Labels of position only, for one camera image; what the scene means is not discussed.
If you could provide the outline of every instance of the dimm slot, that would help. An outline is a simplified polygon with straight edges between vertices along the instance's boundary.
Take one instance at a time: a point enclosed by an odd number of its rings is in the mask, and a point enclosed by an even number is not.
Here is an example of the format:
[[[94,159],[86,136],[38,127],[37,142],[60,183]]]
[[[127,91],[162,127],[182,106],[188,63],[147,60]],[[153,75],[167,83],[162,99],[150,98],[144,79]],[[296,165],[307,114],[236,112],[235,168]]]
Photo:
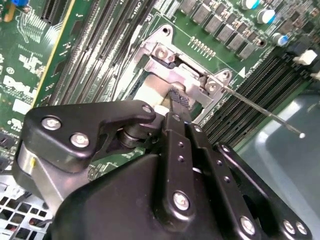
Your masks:
[[[92,40],[93,34],[96,29],[92,29],[92,24],[95,19],[100,17],[104,10],[99,11],[100,0],[96,0],[90,9],[90,14],[88,15],[87,20],[85,21],[84,27],[81,31],[81,34],[78,38],[78,41],[74,45],[74,50],[71,52],[67,67],[62,71],[61,77],[58,81],[58,84],[55,88],[55,91],[50,98],[51,104],[63,104],[66,94],[68,93],[69,87],[73,84],[72,78],[76,74],[77,69],[81,63],[81,59],[83,58],[84,53],[82,52],[83,48],[86,49]],[[104,8],[107,7],[108,1],[105,2]]]
[[[128,4],[130,1],[126,1],[125,4],[121,5],[120,12],[118,12],[115,15],[117,6],[120,6],[118,4],[119,2],[113,1],[111,6],[109,7],[109,11],[106,13],[106,16],[104,20],[99,24],[99,31],[96,38],[93,41],[92,46],[90,46],[90,56],[83,62],[83,67],[81,68],[81,71],[78,73],[79,77],[77,77],[77,85],[75,87],[75,90],[73,91],[73,94],[71,95],[71,98],[69,99],[69,103],[80,103],[78,101],[79,96],[82,94],[82,92],[90,85],[90,81],[94,81],[96,78],[96,71],[98,68],[98,65],[100,64],[100,55],[104,47],[110,43],[110,40],[113,36],[113,31],[118,27],[119,22],[122,18],[125,18],[127,13],[125,13],[125,10],[128,7]]]
[[[81,76],[83,75],[83,71],[85,70],[85,67],[88,64],[92,50],[99,40],[99,36],[102,30],[101,28],[106,27],[105,22],[110,20],[110,18],[112,17],[112,14],[110,13],[113,13],[112,11],[114,11],[115,9],[112,6],[116,5],[117,3],[118,3],[117,0],[108,0],[105,2],[103,6],[102,14],[99,16],[98,22],[94,26],[94,31],[92,33],[92,37],[90,38],[90,41],[86,45],[86,48],[83,49],[84,52],[82,53],[81,59],[77,64],[77,68],[74,71],[74,74],[69,76],[70,82],[68,86],[68,91],[66,92],[66,94],[64,95],[61,101],[62,104],[70,103],[71,98],[73,97],[76,91],[76,88],[79,86],[79,82],[81,81]]]
[[[148,16],[149,12],[152,9],[153,3],[155,1],[154,0],[145,0],[143,1],[142,6],[140,7],[140,9],[142,9],[142,11],[140,11],[134,18],[133,22],[132,22],[132,26],[130,27],[130,32],[129,34],[125,35],[125,38],[123,39],[121,45],[119,46],[118,50],[115,55],[113,56],[113,59],[111,60],[111,63],[109,65],[108,70],[105,72],[104,76],[102,77],[99,87],[97,87],[97,92],[94,94],[92,101],[93,102],[97,102],[100,100],[101,96],[103,95],[104,91],[106,90],[106,88],[108,87],[109,83],[110,83],[110,71],[112,69],[112,66],[115,62],[120,62],[121,61],[121,55],[125,55],[125,52],[127,50],[127,48],[129,47],[129,42],[130,39],[132,37],[133,32],[135,31],[135,29],[137,28],[137,26],[139,24],[142,24],[145,21],[145,18]],[[121,32],[121,28],[119,29],[120,31],[117,33],[118,36],[121,36],[121,34],[123,34],[123,32]],[[107,49],[105,49],[105,51],[103,52],[103,56],[104,58],[107,58],[108,55],[110,54],[112,48],[110,48],[110,46],[108,46]]]
[[[275,94],[273,92],[273,88],[277,87],[279,84],[277,80],[279,77],[287,70],[286,65],[283,63],[279,66],[280,71],[273,71],[271,74],[266,78],[263,78],[263,81],[261,82],[261,85],[255,85],[255,88],[250,92],[249,95],[247,95],[247,98],[249,98],[254,103],[264,106],[262,102],[260,102],[259,98],[261,98],[263,95],[261,93],[265,93],[266,91],[269,91],[269,95]],[[268,95],[263,96],[263,98],[269,99]],[[216,128],[220,128],[220,130],[215,130],[214,135],[215,136],[222,136],[222,134],[226,131],[229,132],[230,124],[234,121],[237,121],[238,119],[242,119],[241,116],[246,115],[247,111],[251,111],[252,107],[244,104],[244,102],[238,100],[237,107],[233,108],[233,113],[223,118],[221,121],[221,124],[216,125]]]

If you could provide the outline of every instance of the white capacitor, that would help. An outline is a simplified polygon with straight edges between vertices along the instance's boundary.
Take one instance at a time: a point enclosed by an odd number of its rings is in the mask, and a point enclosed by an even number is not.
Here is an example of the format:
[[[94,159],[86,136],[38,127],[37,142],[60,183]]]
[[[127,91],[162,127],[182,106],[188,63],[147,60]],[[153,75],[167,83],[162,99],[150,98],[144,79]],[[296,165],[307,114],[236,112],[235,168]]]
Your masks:
[[[271,24],[276,18],[276,11],[273,9],[262,9],[258,12],[256,18],[260,24]]]
[[[242,0],[241,5],[245,10],[256,9],[259,5],[259,0]]]
[[[281,33],[275,33],[272,36],[272,41],[279,47],[287,45],[289,42],[289,37],[287,35],[282,35]]]

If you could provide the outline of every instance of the black plastic bracket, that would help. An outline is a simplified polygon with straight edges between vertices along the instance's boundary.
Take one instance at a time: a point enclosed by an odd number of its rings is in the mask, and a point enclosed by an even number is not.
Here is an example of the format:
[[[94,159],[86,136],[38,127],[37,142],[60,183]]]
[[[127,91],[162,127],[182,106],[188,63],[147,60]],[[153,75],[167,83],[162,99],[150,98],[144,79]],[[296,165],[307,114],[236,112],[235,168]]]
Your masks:
[[[167,230],[182,232],[196,216],[196,197],[191,144],[177,114],[166,115],[161,141],[153,211]]]
[[[251,167],[229,146],[217,143],[227,165],[236,176],[236,183],[254,218],[270,238],[279,240],[311,240],[307,225],[281,200],[281,198],[252,170]]]
[[[56,130],[42,126],[45,118],[61,123]],[[90,162],[106,156],[117,130],[137,123],[152,122],[156,113],[143,101],[114,101],[38,107],[24,119],[21,139],[26,148],[59,169],[77,173]],[[82,133],[89,139],[83,148],[73,145],[71,136]]]

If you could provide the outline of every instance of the black chip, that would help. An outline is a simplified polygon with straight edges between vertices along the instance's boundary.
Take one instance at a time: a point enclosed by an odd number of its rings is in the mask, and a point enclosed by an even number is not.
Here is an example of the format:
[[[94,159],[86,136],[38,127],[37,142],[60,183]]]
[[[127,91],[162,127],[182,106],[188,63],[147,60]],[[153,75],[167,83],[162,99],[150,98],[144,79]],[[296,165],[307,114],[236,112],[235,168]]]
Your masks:
[[[242,34],[247,28],[248,28],[248,25],[243,22],[243,23],[238,27],[238,32]]]
[[[75,21],[73,24],[70,35],[77,35],[81,31],[82,25],[83,25],[83,20]]]
[[[294,29],[293,24],[294,24],[294,22],[291,21],[290,19],[285,21],[279,29],[280,33],[287,34],[287,33],[291,32]]]
[[[310,21],[307,21],[306,24],[302,27],[302,30],[306,33],[306,34],[309,34],[311,33],[311,31],[315,28],[315,25],[310,22]]]
[[[249,40],[250,42],[253,42],[253,41],[256,39],[256,37],[258,37],[258,33],[256,33],[255,31],[253,31],[253,32],[248,36],[248,40]]]
[[[62,70],[63,70],[63,69],[65,68],[65,66],[66,66],[66,63],[67,63],[66,60],[63,60],[63,61],[59,62],[59,63],[55,66],[53,75],[56,75],[57,73],[62,72]]]
[[[298,13],[297,11],[294,12],[294,14],[290,17],[291,21],[294,22],[295,20],[297,20],[300,17],[300,13]]]
[[[237,19],[237,15],[235,15],[234,13],[231,13],[231,15],[228,17],[228,19],[226,20],[226,22],[230,25],[232,25],[232,23]]]
[[[226,9],[226,5],[224,5],[223,3],[220,3],[220,5],[216,8],[215,12],[216,14],[221,15],[225,9]]]

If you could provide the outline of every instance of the silver screw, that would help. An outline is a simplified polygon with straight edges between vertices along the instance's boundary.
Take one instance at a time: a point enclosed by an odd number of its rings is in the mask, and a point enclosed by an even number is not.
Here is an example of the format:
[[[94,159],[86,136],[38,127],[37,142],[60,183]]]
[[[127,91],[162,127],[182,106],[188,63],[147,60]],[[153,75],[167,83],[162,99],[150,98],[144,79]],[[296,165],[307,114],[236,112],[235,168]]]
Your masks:
[[[229,148],[227,148],[225,145],[222,145],[222,149],[223,149],[223,151],[225,151],[227,153],[230,152]]]
[[[180,122],[180,117],[179,117],[178,115],[175,114],[175,115],[173,115],[172,117],[173,117],[176,121]]]
[[[240,218],[240,222],[246,233],[250,235],[254,235],[256,233],[255,226],[252,224],[249,218],[247,218],[246,216],[242,216]]]
[[[200,127],[198,127],[198,126],[194,126],[194,128],[195,128],[195,130],[196,130],[198,133],[201,133],[201,132],[202,132],[202,130],[201,130],[201,128],[200,128]]]
[[[209,92],[213,92],[214,90],[216,90],[216,88],[217,88],[216,85],[209,86]]]
[[[83,133],[76,133],[72,135],[70,141],[78,148],[85,148],[89,145],[89,138]]]
[[[296,227],[298,228],[299,232],[302,233],[303,235],[307,235],[308,231],[307,229],[302,225],[300,222],[296,222]]]
[[[287,230],[288,233],[290,233],[292,235],[296,234],[296,231],[295,231],[294,227],[291,225],[291,223],[289,221],[284,220],[283,221],[283,225],[284,225],[284,227],[285,227],[285,229]]]
[[[148,107],[148,106],[146,106],[146,105],[144,105],[144,106],[142,107],[142,109],[143,109],[143,111],[147,112],[148,114],[152,113],[152,110],[150,109],[150,107]]]
[[[43,119],[41,124],[45,129],[48,129],[51,131],[61,128],[61,122],[53,117],[47,117]]]
[[[189,208],[189,205],[190,205],[189,200],[187,196],[181,192],[175,192],[173,194],[173,201],[176,207],[181,211],[185,211]]]

